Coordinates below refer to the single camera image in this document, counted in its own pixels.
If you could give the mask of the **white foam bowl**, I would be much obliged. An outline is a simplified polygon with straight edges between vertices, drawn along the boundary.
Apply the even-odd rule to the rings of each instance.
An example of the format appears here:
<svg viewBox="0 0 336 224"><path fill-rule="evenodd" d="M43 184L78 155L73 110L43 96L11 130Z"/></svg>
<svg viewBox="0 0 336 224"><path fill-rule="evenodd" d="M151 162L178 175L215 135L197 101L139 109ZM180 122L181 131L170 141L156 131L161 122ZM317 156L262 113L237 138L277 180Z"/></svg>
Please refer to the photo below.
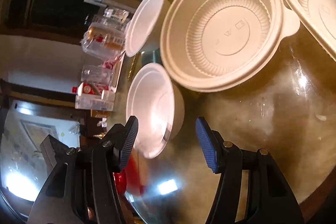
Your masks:
<svg viewBox="0 0 336 224"><path fill-rule="evenodd" d="M168 0L142 0L126 28L127 57L159 48L161 29L169 7Z"/></svg>
<svg viewBox="0 0 336 224"><path fill-rule="evenodd" d="M166 69L149 63L135 75L126 100L126 118L136 116L138 134L134 149L154 159L182 128L185 117L183 96Z"/></svg>

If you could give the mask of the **red plastic bowl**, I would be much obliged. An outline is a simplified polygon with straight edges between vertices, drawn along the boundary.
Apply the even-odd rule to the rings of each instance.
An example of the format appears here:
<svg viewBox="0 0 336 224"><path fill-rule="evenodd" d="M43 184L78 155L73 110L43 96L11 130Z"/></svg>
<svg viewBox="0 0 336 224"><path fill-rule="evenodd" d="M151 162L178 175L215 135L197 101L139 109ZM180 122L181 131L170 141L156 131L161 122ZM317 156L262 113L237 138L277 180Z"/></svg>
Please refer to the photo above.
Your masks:
<svg viewBox="0 0 336 224"><path fill-rule="evenodd" d="M145 187L141 183L136 156L131 155L127 166L120 173L114 173L113 177L119 196L123 196L126 192L135 196L141 196L144 193Z"/></svg>

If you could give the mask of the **red white liquor bottle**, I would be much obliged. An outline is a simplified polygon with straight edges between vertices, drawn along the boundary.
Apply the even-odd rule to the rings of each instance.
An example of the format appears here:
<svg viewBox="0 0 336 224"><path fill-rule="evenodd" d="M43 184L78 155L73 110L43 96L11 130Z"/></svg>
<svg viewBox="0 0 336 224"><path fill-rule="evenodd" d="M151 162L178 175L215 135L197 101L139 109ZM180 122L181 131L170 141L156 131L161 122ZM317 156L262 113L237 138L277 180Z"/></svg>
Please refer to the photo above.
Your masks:
<svg viewBox="0 0 336 224"><path fill-rule="evenodd" d="M114 102L115 92L111 91L107 85L82 82L78 87L72 87L72 93L88 98Z"/></svg>

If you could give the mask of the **stainless steel thermos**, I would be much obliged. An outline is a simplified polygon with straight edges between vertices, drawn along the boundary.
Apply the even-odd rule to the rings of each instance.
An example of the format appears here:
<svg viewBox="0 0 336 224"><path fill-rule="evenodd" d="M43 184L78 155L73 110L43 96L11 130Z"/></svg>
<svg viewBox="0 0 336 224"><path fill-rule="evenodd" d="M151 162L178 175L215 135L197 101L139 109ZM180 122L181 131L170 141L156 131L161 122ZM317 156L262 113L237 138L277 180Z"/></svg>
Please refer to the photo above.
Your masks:
<svg viewBox="0 0 336 224"><path fill-rule="evenodd" d="M141 1L139 0L95 0L109 7L116 7L118 9L127 10L134 14Z"/></svg>

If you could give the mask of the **framed wall picture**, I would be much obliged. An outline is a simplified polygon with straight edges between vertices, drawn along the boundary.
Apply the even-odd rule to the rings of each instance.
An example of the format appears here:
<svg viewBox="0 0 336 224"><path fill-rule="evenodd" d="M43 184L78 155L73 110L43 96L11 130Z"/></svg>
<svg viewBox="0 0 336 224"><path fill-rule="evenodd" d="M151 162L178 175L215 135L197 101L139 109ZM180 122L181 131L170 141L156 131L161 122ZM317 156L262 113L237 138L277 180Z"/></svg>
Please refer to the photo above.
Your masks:
<svg viewBox="0 0 336 224"><path fill-rule="evenodd" d="M40 145L48 135L58 139L55 126L25 120L20 120L20 123L36 151L41 151Z"/></svg>

